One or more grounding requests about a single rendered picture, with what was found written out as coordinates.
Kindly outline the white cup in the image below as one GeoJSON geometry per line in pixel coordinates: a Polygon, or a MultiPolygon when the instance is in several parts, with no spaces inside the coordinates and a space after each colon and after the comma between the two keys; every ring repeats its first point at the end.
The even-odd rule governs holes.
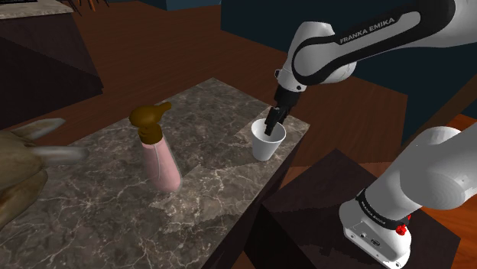
{"type": "Polygon", "coordinates": [[[280,123],[274,126],[270,135],[265,133],[266,127],[264,118],[254,121],[251,125],[252,154],[259,161],[269,160],[287,135],[286,129],[280,123]]]}

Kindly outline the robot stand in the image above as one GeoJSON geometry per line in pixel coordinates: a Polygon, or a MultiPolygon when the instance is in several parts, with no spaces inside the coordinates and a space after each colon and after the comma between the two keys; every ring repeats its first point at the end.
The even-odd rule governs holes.
{"type": "Polygon", "coordinates": [[[398,173],[374,177],[334,150],[267,198],[245,246],[255,269],[387,269],[344,235],[342,203],[364,187],[370,204],[402,197],[398,173]]]}

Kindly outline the pink spray bottle brown head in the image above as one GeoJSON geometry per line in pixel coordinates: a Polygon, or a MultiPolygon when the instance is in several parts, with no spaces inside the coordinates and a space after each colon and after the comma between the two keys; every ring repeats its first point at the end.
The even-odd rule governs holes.
{"type": "Polygon", "coordinates": [[[170,102],[163,102],[160,105],[143,105],[134,109],[128,117],[131,125],[138,129],[148,179],[164,193],[179,190],[182,180],[159,124],[163,114],[171,107],[170,102]]]}

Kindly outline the marble top table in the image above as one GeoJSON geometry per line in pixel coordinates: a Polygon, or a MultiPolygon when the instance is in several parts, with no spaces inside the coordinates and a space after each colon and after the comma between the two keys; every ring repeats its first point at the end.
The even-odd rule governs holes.
{"type": "Polygon", "coordinates": [[[137,131],[122,119],[77,141],[86,161],[48,169],[37,202],[0,231],[0,269],[231,269],[309,126],[288,116],[286,138],[261,162],[251,124],[267,104],[213,78],[170,102],[161,127],[178,191],[147,179],[137,131]]]}

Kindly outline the dark cabinet with pale top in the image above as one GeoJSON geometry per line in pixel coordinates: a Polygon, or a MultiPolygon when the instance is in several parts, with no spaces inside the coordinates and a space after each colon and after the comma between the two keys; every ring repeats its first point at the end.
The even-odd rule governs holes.
{"type": "Polygon", "coordinates": [[[102,94],[73,19],[57,0],[0,0],[0,129],[102,94]]]}

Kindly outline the tan animal figure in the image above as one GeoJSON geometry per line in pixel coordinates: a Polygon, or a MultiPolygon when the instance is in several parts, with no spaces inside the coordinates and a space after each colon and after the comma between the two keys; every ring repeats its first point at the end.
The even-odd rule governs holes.
{"type": "Polygon", "coordinates": [[[46,167],[77,164],[89,156],[84,147],[34,143],[64,123],[46,118],[0,131],[0,230],[37,200],[48,179],[46,167]]]}

